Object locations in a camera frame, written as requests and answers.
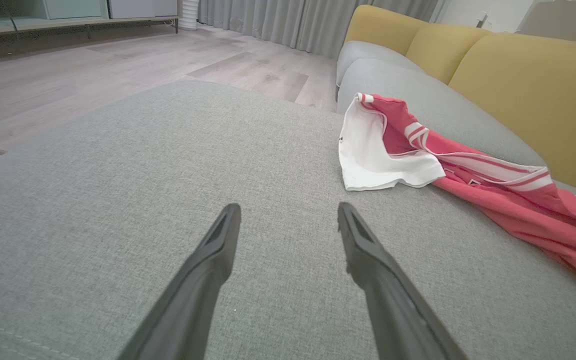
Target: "red and white shirt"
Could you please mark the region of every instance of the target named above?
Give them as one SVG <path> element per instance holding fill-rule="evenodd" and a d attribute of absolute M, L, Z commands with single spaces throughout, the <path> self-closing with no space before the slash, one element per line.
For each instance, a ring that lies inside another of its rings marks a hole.
<path fill-rule="evenodd" d="M 558 189 L 547 167 L 446 139 L 420 124 L 403 100 L 357 93 L 343 120 L 339 161 L 347 191 L 432 183 L 576 271 L 576 196 Z"/>

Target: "curtain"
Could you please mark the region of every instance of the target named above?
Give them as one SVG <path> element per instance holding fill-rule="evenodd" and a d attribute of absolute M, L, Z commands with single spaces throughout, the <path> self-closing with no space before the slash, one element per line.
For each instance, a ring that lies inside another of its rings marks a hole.
<path fill-rule="evenodd" d="M 199 0 L 199 22 L 336 58 L 359 5 L 428 21 L 438 0 Z"/>

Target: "yellow backrest cushion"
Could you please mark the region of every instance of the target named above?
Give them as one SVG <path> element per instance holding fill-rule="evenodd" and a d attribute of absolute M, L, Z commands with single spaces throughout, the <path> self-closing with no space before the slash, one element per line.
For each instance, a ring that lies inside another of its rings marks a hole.
<path fill-rule="evenodd" d="M 427 22 L 405 14 L 359 5 L 352 13 L 344 42 L 365 41 L 406 55 L 415 34 L 426 25 Z"/>
<path fill-rule="evenodd" d="M 489 34 L 449 86 L 521 137 L 555 180 L 576 187 L 576 42 Z"/>
<path fill-rule="evenodd" d="M 416 32 L 406 57 L 428 75 L 448 84 L 468 50 L 490 31 L 462 25 L 430 23 Z"/>

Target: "white sleeve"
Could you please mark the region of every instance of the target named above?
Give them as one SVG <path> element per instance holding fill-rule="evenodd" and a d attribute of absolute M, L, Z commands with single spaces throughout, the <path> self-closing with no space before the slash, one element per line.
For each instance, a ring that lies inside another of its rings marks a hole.
<path fill-rule="evenodd" d="M 339 162 L 346 191 L 374 191 L 402 182 L 425 187 L 446 176 L 432 153 L 415 150 L 389 154 L 384 146 L 386 116 L 361 104 L 357 94 L 343 117 L 339 135 Z"/>

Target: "wooden floor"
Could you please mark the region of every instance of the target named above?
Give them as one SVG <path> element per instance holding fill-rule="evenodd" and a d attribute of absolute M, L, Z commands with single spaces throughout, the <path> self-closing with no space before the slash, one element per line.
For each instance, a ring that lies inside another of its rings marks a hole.
<path fill-rule="evenodd" d="M 160 85 L 204 80 L 334 112 L 335 62 L 239 32 L 166 25 L 0 43 L 0 149 Z"/>

